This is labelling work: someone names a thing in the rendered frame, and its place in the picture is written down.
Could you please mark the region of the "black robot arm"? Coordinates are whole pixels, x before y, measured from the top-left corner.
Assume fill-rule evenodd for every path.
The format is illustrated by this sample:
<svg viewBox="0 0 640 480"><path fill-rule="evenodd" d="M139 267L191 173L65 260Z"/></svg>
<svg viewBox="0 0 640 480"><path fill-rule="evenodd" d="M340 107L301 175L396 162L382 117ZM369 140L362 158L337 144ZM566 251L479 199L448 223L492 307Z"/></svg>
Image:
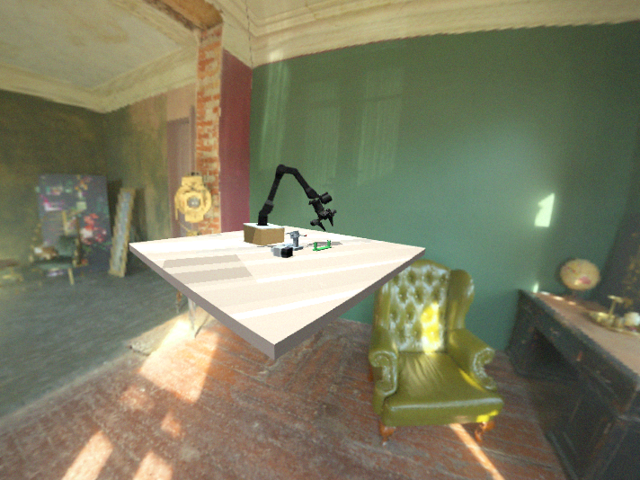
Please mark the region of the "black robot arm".
<svg viewBox="0 0 640 480"><path fill-rule="evenodd" d="M297 179L301 187L304 188L307 197L309 199L313 199L312 201L311 200L309 201L308 205L312 204L314 209L319 209L323 206L322 204L326 204L333 200L330 194L328 193L328 191L322 195L317 194L317 192L311 186L308 186L307 182L298 172L297 168L293 168L290 166L286 167L285 165L280 164L276 169L275 179L271 187L270 195L267 201L265 202L265 204L263 205L262 209L259 211L258 224L256 225L268 226L268 214L271 213L272 211L272 207L274 206L273 200L275 198L277 189L280 185L280 180L285 173L290 173L294 175L294 177ZM320 198L320 199L316 200L316 198ZM327 210L322 209L321 212L318 211L317 213L320 219L322 218L326 220L330 217L330 214L332 213L332 211L330 209L327 209Z"/></svg>

